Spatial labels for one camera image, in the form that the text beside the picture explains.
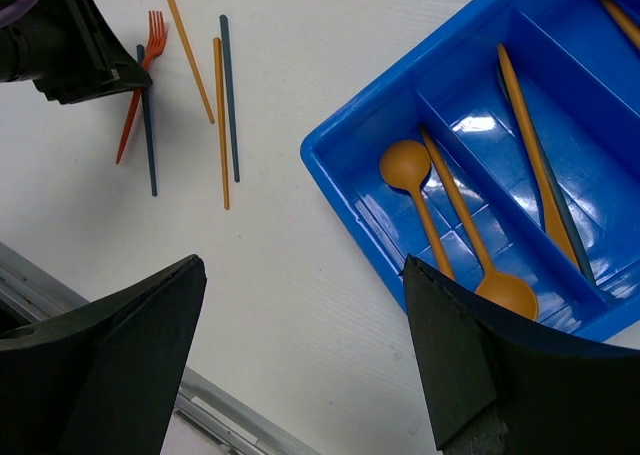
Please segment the orange spoon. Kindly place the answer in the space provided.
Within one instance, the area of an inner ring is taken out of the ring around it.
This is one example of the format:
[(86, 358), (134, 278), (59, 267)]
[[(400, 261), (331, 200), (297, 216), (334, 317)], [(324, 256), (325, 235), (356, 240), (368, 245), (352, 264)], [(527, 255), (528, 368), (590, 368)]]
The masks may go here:
[(379, 172), (385, 183), (391, 188), (407, 192), (412, 198), (438, 270), (454, 279), (452, 266), (421, 193), (422, 184), (430, 171), (431, 157), (426, 147), (415, 140), (395, 142), (385, 150), (379, 161)]
[(440, 150), (424, 126), (420, 126), (420, 131), (444, 189), (469, 236), (483, 269), (484, 276), (475, 293), (522, 317), (536, 320), (539, 314), (539, 304), (534, 291), (521, 278), (501, 272), (496, 268)]

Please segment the orange fork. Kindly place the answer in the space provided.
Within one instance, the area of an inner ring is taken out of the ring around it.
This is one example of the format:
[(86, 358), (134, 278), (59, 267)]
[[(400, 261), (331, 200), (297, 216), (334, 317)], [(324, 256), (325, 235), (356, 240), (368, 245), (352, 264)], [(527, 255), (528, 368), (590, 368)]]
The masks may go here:
[(640, 49), (640, 33), (639, 26), (627, 15), (627, 13), (614, 0), (599, 0), (607, 13), (619, 26), (622, 32), (632, 42), (632, 44)]

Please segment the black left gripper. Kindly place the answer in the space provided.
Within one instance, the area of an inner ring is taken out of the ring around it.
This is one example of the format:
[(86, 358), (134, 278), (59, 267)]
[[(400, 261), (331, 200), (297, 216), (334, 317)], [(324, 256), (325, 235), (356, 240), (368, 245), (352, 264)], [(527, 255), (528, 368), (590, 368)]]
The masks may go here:
[(94, 0), (1, 0), (1, 82), (22, 80), (62, 105), (152, 85)]

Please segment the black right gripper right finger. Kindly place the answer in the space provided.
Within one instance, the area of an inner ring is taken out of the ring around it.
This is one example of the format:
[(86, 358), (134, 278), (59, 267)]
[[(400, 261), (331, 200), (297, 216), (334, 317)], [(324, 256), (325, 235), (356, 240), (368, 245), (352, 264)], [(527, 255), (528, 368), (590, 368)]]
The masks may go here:
[(446, 454), (635, 454), (639, 353), (499, 307), (408, 257), (408, 321)]

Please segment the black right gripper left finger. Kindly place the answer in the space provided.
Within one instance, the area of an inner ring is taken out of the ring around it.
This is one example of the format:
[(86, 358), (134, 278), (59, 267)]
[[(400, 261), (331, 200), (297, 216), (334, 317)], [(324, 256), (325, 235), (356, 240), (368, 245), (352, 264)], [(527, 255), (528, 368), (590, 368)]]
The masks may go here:
[(188, 256), (1, 336), (4, 454), (158, 454), (206, 288)]

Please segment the dark blue plastic knife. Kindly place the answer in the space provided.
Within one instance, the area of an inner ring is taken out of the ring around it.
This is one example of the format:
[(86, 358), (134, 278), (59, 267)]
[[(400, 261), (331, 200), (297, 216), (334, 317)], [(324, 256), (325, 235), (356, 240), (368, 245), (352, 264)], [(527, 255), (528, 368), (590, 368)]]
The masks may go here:
[[(509, 105), (510, 105), (512, 111), (513, 111), (513, 108), (512, 108), (512, 105), (510, 103), (510, 100), (509, 100), (509, 97), (508, 97), (508, 93), (507, 93), (507, 90), (506, 90), (506, 87), (505, 87), (504, 78), (502, 76), (501, 69), (497, 68), (496, 69), (496, 73), (497, 73), (497, 78), (498, 78), (502, 93), (503, 93), (505, 99), (507, 100), (507, 102), (509, 103)], [(569, 236), (571, 245), (573, 246), (575, 255), (576, 255), (577, 259), (578, 259), (579, 267), (576, 267), (576, 268), (587, 279), (588, 282), (590, 282), (592, 285), (596, 285), (595, 277), (594, 277), (594, 274), (593, 274), (593, 271), (592, 271), (592, 268), (591, 268), (591, 264), (590, 264), (589, 258), (588, 258), (587, 253), (586, 253), (586, 249), (585, 249), (584, 243), (582, 242), (582, 239), (581, 239), (580, 234), (578, 232), (576, 223), (575, 223), (574, 218), (573, 218), (573, 216), (571, 214), (571, 211), (570, 211), (570, 209), (568, 207), (566, 198), (565, 198), (565, 196), (563, 194), (562, 188), (561, 188), (559, 182), (557, 181), (555, 172), (553, 171), (553, 169), (551, 167), (551, 164), (549, 162), (547, 154), (546, 154), (546, 152), (544, 150), (544, 147), (542, 146), (542, 144), (540, 142), (540, 139), (539, 139), (538, 135), (537, 135), (537, 139), (538, 139), (539, 148), (541, 150), (543, 163), (544, 163), (544, 166), (545, 166), (545, 168), (547, 170), (549, 182), (551, 184), (551, 189), (552, 189), (552, 192), (553, 192), (553, 196), (554, 196), (557, 208), (558, 208), (558, 210), (560, 212), (560, 215), (561, 215), (562, 221), (564, 223), (566, 232), (567, 232), (567, 234)]]

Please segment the orange plastic knife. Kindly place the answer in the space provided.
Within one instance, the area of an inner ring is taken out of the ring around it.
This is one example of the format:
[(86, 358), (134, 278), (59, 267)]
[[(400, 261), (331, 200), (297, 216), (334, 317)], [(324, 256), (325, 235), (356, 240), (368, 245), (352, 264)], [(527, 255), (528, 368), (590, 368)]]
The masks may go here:
[(497, 45), (499, 64), (523, 143), (538, 185), (543, 210), (543, 226), (547, 236), (576, 267), (578, 259), (557, 208), (547, 170), (544, 166), (537, 135), (520, 88), (517, 75), (503, 44)]

